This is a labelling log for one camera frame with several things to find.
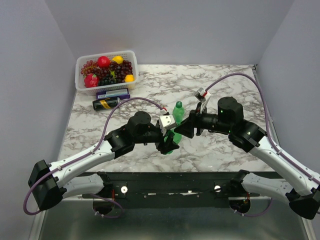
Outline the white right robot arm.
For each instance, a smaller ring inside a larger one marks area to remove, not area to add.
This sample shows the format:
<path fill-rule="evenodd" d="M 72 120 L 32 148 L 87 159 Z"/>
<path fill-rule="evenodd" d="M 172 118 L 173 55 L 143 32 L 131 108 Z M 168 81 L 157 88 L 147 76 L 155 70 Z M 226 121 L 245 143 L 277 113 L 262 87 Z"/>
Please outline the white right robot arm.
<path fill-rule="evenodd" d="M 175 131 L 190 139 L 203 130 L 227 135 L 233 145 L 259 158 L 282 177 L 270 179 L 240 170 L 230 180 L 234 195 L 255 193 L 277 199 L 300 217 L 314 219 L 320 210 L 320 175 L 312 170 L 303 173 L 306 167 L 297 160 L 289 163 L 285 151 L 268 138 L 265 130 L 244 119 L 243 106 L 235 98 L 219 99 L 217 108 L 217 114 L 201 112 L 199 108 L 192 110 Z"/>

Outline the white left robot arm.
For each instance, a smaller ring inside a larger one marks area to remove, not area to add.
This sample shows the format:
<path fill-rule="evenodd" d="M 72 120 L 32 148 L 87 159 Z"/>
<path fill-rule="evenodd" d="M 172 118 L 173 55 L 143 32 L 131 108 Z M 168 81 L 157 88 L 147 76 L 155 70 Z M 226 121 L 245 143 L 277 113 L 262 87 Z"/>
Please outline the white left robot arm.
<path fill-rule="evenodd" d="M 110 194 L 111 185 L 94 174 L 81 175 L 105 162 L 115 160 L 133 151 L 136 144 L 154 143 L 161 154 L 179 148 L 171 129 L 176 126 L 174 117 L 166 113 L 156 124 L 151 123 L 147 112 L 139 111 L 128 122 L 103 134 L 102 139 L 90 148 L 63 160 L 46 163 L 40 160 L 33 166 L 27 197 L 33 196 L 39 211 L 53 208 L 64 198 L 82 194 L 97 194 L 104 198 Z"/>

